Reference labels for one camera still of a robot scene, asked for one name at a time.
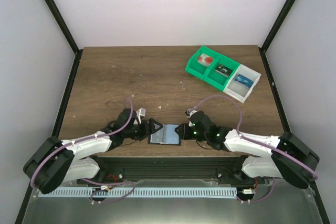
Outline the black leather card holder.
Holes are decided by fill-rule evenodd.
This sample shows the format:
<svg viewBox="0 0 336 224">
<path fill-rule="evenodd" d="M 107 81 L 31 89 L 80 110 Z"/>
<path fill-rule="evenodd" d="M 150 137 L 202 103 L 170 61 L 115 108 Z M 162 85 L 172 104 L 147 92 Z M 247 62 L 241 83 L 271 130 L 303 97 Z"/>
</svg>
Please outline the black leather card holder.
<svg viewBox="0 0 336 224">
<path fill-rule="evenodd" d="M 149 136 L 148 144 L 180 146 L 182 140 L 175 131 L 177 128 L 178 125 L 174 124 L 163 125 L 160 130 Z"/>
</svg>

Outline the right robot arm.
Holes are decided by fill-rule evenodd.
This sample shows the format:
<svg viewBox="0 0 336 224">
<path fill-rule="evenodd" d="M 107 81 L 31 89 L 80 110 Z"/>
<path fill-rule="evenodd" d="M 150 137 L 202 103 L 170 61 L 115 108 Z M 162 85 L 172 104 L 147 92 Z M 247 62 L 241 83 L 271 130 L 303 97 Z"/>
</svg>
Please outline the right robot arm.
<svg viewBox="0 0 336 224">
<path fill-rule="evenodd" d="M 183 140 L 204 142 L 212 149 L 245 153 L 237 177 L 282 178 L 306 189 L 317 179 L 319 156 L 290 132 L 281 136 L 248 134 L 231 127 L 217 126 L 203 111 L 186 111 L 188 123 L 175 128 Z"/>
</svg>

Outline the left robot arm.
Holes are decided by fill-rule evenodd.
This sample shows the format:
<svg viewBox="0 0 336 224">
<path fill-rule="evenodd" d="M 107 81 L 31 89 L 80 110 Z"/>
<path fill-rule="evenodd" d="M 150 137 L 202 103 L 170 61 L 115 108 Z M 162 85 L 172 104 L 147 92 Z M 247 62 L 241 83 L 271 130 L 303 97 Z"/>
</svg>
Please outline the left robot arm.
<svg viewBox="0 0 336 224">
<path fill-rule="evenodd" d="M 141 141 L 163 128 L 155 119 L 144 116 L 144 108 L 124 109 L 115 121 L 91 135 L 72 140 L 49 137 L 23 167 L 31 187 L 48 194 L 72 180 L 83 178 L 100 183 L 106 169 L 96 154 L 121 146 L 126 138 Z"/>
</svg>

